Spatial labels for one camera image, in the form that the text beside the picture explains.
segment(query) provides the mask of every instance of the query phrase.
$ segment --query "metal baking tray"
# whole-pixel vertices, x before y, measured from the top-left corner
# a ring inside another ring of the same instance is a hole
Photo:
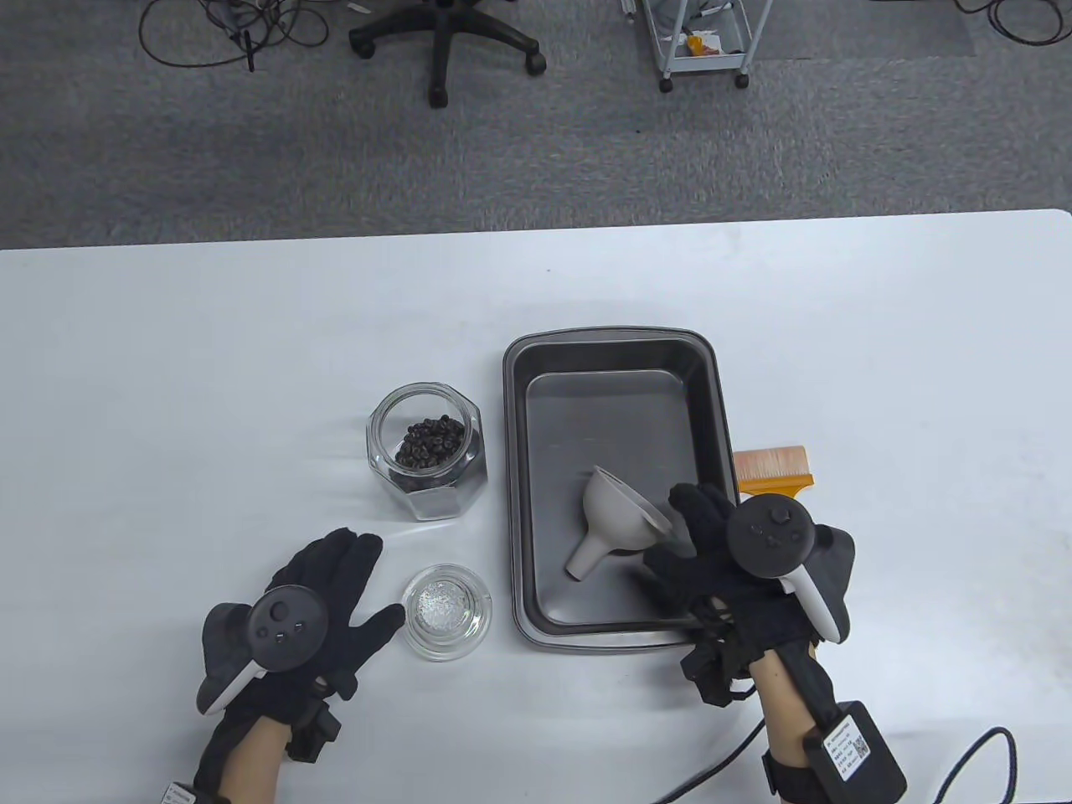
[[[696,332],[608,327],[516,341],[503,359],[513,615],[537,644],[634,651],[679,644],[694,624],[654,594],[641,556],[600,562],[583,582],[565,564],[585,533],[581,496],[596,464],[667,503],[676,482],[736,498],[715,354]]]

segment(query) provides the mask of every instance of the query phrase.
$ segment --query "hand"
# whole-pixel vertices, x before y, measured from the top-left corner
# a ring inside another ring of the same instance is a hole
[[[778,581],[748,575],[733,560],[726,541],[726,522],[733,503],[710,485],[679,483],[670,505],[681,512],[696,546],[696,557],[684,557],[662,545],[644,551],[644,564],[672,590],[688,598],[694,611],[706,613],[709,627],[727,615],[745,650],[745,661],[789,642],[818,641],[818,635],[795,595]]]
[[[298,584],[324,598],[328,609],[327,635],[321,650],[304,665],[282,673],[268,673],[248,684],[227,705],[228,714],[264,715],[293,726],[309,709],[318,678],[343,700],[354,697],[358,669],[405,622],[405,609],[393,604],[363,625],[349,626],[349,617],[383,549],[378,536],[371,533],[356,536],[353,531],[340,528],[308,545],[272,577],[266,592]]]

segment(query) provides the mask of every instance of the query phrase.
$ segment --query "octagonal glass jar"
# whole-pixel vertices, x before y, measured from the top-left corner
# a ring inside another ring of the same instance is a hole
[[[460,516],[488,481],[480,411],[443,383],[384,398],[366,428],[369,465],[420,521]]]

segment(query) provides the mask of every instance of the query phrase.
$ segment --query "qr code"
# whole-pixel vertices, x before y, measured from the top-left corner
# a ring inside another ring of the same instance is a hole
[[[863,739],[863,735],[852,741],[852,747],[857,749],[860,759],[867,759],[867,755],[870,754],[870,748],[867,747],[867,741]]]

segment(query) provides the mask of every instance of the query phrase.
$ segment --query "glove finger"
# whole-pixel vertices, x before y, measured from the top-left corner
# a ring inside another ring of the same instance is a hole
[[[357,536],[348,527],[340,527],[321,539],[315,550],[310,551],[298,583],[319,593],[326,593],[331,585],[339,562],[349,550]]]
[[[349,544],[331,579],[328,599],[332,611],[345,610],[349,616],[364,594],[369,577],[383,551],[384,540],[373,533],[362,533]]]
[[[280,569],[271,578],[271,583],[268,584],[265,592],[273,590],[277,586],[285,586],[291,583],[300,583],[301,576],[306,571],[306,562],[309,560],[309,554],[316,549],[324,539],[313,539],[308,545],[306,545],[301,550],[296,552],[294,556],[287,562],[286,566]]]
[[[715,504],[697,486],[678,483],[670,489],[669,501],[685,519],[689,538],[698,553],[712,552],[725,542],[725,521],[718,516]]]
[[[644,551],[644,566],[671,589],[689,597],[717,594],[717,581],[702,559],[685,559],[664,545],[656,545]]]
[[[715,510],[718,511],[718,516],[721,517],[723,520],[727,520],[732,516],[733,509],[736,508],[736,506],[733,505],[732,500],[726,496],[725,491],[719,489],[714,483],[700,483],[700,491],[703,492],[703,495],[708,500],[715,504]]]
[[[362,625],[351,628],[346,635],[346,670],[356,673],[374,653],[391,641],[403,623],[405,609],[401,604],[392,604],[377,611]]]
[[[336,670],[331,673],[325,673],[324,681],[330,684],[331,688],[344,701],[348,701],[357,693],[357,675],[349,670]]]

